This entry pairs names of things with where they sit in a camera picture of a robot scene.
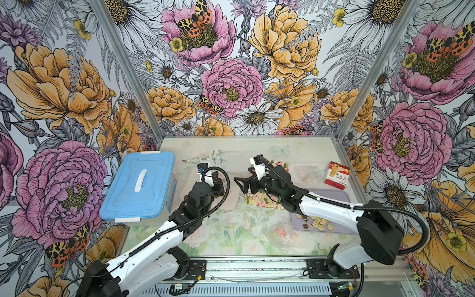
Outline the bag of mixed snacks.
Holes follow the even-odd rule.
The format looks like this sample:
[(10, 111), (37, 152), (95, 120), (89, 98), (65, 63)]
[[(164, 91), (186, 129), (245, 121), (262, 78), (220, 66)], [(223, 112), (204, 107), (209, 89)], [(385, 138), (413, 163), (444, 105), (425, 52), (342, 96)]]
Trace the bag of mixed snacks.
[(263, 229), (263, 235), (272, 245), (289, 253), (303, 254), (307, 244), (300, 231), (290, 223), (274, 223)]

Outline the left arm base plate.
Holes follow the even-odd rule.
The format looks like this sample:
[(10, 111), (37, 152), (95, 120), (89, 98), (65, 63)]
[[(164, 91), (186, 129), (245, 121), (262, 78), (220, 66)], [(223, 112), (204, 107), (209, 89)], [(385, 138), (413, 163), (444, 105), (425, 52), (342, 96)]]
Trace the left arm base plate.
[(181, 263), (178, 267), (177, 272), (173, 276), (173, 280), (182, 281), (182, 280), (195, 280), (201, 277), (204, 279), (206, 276), (207, 270), (207, 261), (204, 259), (191, 259)]

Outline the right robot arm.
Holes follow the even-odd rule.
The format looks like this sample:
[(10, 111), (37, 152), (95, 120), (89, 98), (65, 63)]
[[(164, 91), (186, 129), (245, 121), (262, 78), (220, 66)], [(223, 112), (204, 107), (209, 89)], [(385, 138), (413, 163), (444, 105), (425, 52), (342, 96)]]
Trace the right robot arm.
[(263, 191), (278, 198), (292, 214), (319, 217), (352, 230), (358, 238), (349, 244), (335, 245), (326, 258), (327, 267), (350, 269), (366, 262), (390, 266), (400, 252), (403, 229), (389, 210), (378, 202), (352, 204), (330, 199), (295, 186), (282, 166), (271, 165), (263, 155), (250, 159), (248, 178), (235, 183), (243, 193)]

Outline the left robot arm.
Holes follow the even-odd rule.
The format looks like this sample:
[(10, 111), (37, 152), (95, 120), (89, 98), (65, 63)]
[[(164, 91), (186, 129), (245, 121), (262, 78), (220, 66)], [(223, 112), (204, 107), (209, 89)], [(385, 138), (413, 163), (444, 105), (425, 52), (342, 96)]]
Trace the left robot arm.
[(183, 279), (190, 273), (190, 257), (179, 245), (204, 219), (219, 209), (230, 192), (230, 177), (220, 167), (197, 166), (201, 181), (169, 219), (130, 251), (106, 263), (95, 261), (78, 281), (78, 297), (136, 297), (162, 280)]

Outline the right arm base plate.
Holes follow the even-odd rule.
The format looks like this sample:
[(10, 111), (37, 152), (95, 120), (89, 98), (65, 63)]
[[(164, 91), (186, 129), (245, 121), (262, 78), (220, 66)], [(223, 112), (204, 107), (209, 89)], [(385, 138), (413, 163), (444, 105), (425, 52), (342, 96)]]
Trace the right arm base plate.
[(360, 273), (357, 266), (350, 269), (344, 269), (340, 266), (330, 263), (327, 264), (323, 258), (306, 259), (305, 276), (310, 279), (359, 279)]

